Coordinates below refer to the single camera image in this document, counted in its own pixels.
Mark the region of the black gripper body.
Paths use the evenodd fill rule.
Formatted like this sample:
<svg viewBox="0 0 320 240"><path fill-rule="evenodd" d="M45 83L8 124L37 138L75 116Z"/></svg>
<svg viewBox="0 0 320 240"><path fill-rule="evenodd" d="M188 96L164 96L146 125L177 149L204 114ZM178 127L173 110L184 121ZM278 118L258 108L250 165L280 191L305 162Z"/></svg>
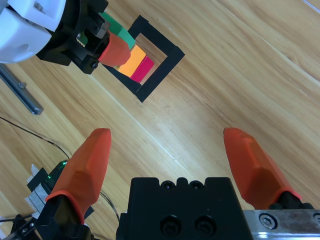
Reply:
<svg viewBox="0 0 320 240"><path fill-rule="evenodd" d="M57 29L49 31L51 39L36 56L63 66L73 62L90 75L110 43L108 22L101 16L108 4L106 0L67 0Z"/></svg>

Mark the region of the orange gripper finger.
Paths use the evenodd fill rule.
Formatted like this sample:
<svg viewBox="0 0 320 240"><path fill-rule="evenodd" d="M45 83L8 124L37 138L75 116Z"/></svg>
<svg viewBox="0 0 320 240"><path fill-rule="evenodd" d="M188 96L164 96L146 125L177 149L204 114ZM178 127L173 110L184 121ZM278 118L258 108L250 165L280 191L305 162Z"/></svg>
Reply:
<svg viewBox="0 0 320 240"><path fill-rule="evenodd" d="M112 144L111 131L97 128L67 161L37 219L44 240L93 240L85 213L98 201Z"/></svg>
<svg viewBox="0 0 320 240"><path fill-rule="evenodd" d="M99 62L109 67L117 67L124 65L130 57L131 50L128 44L114 33L109 32L109 43L98 58Z"/></svg>
<svg viewBox="0 0 320 240"><path fill-rule="evenodd" d="M256 210L312 210L303 203L275 161L255 138L228 127L223 140L230 170L241 197Z"/></svg>

